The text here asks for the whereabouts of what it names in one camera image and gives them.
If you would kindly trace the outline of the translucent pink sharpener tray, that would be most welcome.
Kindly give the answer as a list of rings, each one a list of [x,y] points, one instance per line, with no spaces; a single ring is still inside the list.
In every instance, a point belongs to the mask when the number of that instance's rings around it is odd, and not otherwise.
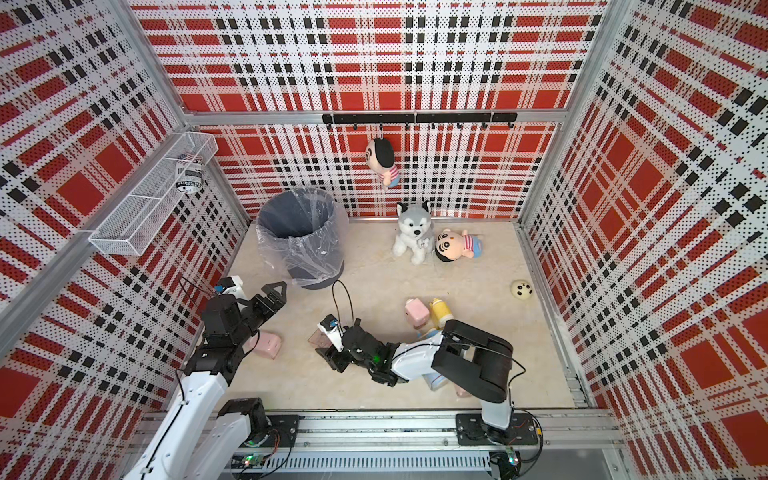
[[[307,339],[307,342],[312,346],[313,349],[327,349],[332,345],[332,342],[321,329],[316,329]]]

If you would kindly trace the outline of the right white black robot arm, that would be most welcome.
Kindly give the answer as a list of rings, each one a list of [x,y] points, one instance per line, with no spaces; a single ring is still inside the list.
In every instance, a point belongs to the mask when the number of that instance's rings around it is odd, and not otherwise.
[[[479,418],[460,417],[462,445],[532,445],[539,441],[532,416],[513,415],[510,387],[515,376],[511,371],[517,362],[512,345],[499,336],[449,320],[443,329],[413,343],[385,343],[364,330],[359,319],[344,326],[328,315],[309,343],[338,373],[354,365],[366,370],[372,381],[388,387],[433,377],[478,399]]]

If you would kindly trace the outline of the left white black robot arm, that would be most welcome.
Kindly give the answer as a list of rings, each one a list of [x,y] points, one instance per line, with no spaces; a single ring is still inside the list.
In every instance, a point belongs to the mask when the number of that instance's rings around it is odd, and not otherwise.
[[[252,297],[238,276],[219,281],[201,314],[201,343],[177,377],[179,391],[126,479],[216,479],[245,442],[279,443],[259,398],[227,401],[213,429],[203,431],[243,359],[255,351],[247,343],[261,340],[261,327],[286,302],[284,281],[268,283]]]

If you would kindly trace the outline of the grey bin with plastic liner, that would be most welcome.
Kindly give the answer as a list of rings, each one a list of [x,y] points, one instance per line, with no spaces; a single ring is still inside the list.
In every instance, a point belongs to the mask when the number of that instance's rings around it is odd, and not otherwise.
[[[320,290],[344,271],[349,216],[319,188],[288,190],[268,200],[255,221],[265,263],[307,290]]]

